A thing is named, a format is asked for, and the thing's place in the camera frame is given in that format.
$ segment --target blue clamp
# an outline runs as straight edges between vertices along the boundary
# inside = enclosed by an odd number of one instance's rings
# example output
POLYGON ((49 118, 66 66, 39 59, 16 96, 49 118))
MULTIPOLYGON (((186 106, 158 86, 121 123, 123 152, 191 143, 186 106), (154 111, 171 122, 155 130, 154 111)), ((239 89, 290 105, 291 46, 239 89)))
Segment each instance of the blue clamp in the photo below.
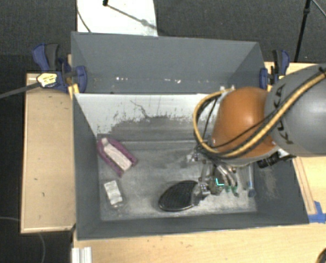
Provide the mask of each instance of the blue clamp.
POLYGON ((326 223, 326 213, 322 212, 321 205, 319 202, 314 201, 316 207, 316 214, 308 215, 310 223, 326 223))
POLYGON ((259 74, 259 87, 267 89, 267 85, 276 84, 280 75, 285 75, 290 64, 289 54, 285 50, 273 50, 274 66, 271 66, 271 74, 266 68, 262 68, 259 74))
POLYGON ((72 71, 71 66, 65 59, 57 58, 57 52, 58 44, 41 43, 32 50, 32 57, 42 72, 52 72, 57 75, 57 84, 52 85, 53 89, 67 93, 70 84, 66 82, 66 79, 72 78, 74 80, 77 78, 79 91, 84 93, 87 86, 87 74, 85 67, 77 66, 75 71, 72 71), (61 65, 61 71, 57 69, 58 63, 61 65))
POLYGON ((266 68, 262 68, 259 74, 259 87, 260 89, 267 89, 268 84, 268 72, 266 68))

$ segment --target metal rod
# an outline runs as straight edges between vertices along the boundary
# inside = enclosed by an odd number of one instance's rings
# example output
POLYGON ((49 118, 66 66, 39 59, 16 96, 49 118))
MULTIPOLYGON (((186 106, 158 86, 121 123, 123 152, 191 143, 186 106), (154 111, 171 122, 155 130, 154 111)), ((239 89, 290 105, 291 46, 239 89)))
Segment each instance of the metal rod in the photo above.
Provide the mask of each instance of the metal rod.
POLYGON ((311 3, 311 0, 306 0, 304 11, 303 11, 303 20, 301 22, 299 38, 298 38, 298 42, 297 42, 297 45, 296 45, 294 62, 298 62, 301 42, 303 40, 303 35, 304 35, 304 30, 305 30, 305 25, 306 25, 306 19, 307 19, 307 15, 310 13, 310 3, 311 3))

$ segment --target dark gray carpet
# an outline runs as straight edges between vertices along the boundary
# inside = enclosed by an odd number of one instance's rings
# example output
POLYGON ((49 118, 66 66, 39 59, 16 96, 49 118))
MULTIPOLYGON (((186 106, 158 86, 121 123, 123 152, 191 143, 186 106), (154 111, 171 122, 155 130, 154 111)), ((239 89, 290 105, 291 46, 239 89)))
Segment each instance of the dark gray carpet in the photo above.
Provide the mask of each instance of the dark gray carpet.
MULTIPOLYGON (((317 0, 326 11, 326 0, 317 0)), ((258 41, 265 60, 285 49, 293 59, 305 0, 155 0, 158 32, 166 36, 258 41)), ((31 49, 59 43, 70 52, 76 29, 75 0, 0 0, 0 93, 25 84, 38 69, 31 49)), ((326 20, 314 5, 299 60, 326 62, 326 20)), ((0 101, 0 216, 20 216, 23 96, 0 101)), ((0 220, 0 262, 40 262, 37 236, 21 236, 18 224, 0 220)), ((70 233, 47 233, 45 262, 68 262, 70 233)))

